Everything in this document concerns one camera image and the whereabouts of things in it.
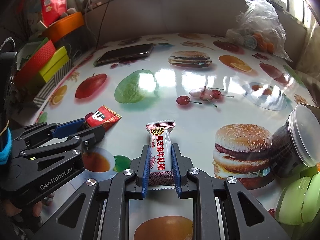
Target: qr code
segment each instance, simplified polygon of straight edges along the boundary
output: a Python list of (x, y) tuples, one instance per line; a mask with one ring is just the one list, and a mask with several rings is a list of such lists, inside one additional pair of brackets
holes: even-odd
[(51, 3), (51, 0), (44, 0), (44, 6), (47, 6)]

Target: candy brand logo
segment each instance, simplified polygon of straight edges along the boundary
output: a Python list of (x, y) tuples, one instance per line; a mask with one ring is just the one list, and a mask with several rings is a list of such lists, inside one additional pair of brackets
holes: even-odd
[(100, 111), (97, 111), (92, 115), (92, 118), (95, 120), (98, 120), (98, 121), (103, 121), (103, 119), (105, 119), (105, 117), (106, 116), (103, 113), (101, 113)]
[(64, 176), (67, 176), (70, 172), (72, 172), (73, 169), (70, 167), (68, 171), (64, 171), (63, 173), (59, 174), (57, 177), (50, 179), (46, 184), (42, 184), (40, 186), (40, 189), (44, 190), (45, 188), (53, 185), (55, 182), (57, 182), (59, 179), (63, 178)]
[(153, 135), (159, 135), (159, 134), (162, 134), (163, 132), (164, 132), (164, 128), (156, 128), (151, 130), (151, 133)]

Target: triangular cutout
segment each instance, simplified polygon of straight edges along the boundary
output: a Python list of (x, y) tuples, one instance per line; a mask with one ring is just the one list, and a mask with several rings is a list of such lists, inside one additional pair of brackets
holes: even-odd
[(54, 159), (38, 162), (38, 171), (42, 171), (45, 168), (48, 168), (49, 166), (51, 166), (52, 164), (57, 163), (58, 161), (62, 160), (63, 158), (64, 158), (64, 156), (60, 156), (58, 158), (54, 158)]
[(85, 200), (85, 194), (81, 194), (70, 207), (58, 218), (58, 223), (69, 228), (75, 228)]
[(252, 227), (264, 221), (264, 216), (242, 192), (238, 193), (238, 198), (247, 226)]

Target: white candy wrapper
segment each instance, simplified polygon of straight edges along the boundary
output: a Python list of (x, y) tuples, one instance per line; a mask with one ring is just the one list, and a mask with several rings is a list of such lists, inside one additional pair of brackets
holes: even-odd
[(170, 132), (175, 124), (174, 120), (165, 120), (146, 125), (151, 149), (149, 185), (174, 184)]

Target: round yellow logo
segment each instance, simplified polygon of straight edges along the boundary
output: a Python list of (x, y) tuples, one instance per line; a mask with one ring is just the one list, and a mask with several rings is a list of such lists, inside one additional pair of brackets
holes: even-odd
[(153, 135), (160, 135), (164, 132), (164, 128), (155, 128), (151, 130), (151, 133)]

